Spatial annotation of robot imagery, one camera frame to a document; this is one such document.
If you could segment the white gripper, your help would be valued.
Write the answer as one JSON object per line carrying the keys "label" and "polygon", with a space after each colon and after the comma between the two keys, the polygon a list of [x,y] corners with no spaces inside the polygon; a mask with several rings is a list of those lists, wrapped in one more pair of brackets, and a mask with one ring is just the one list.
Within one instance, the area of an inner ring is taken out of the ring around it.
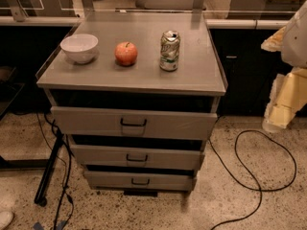
{"label": "white gripper", "polygon": [[261,49],[280,52],[282,60],[294,67],[273,81],[262,128],[276,133],[287,128],[296,113],[307,104],[307,1],[282,27],[264,40]]}

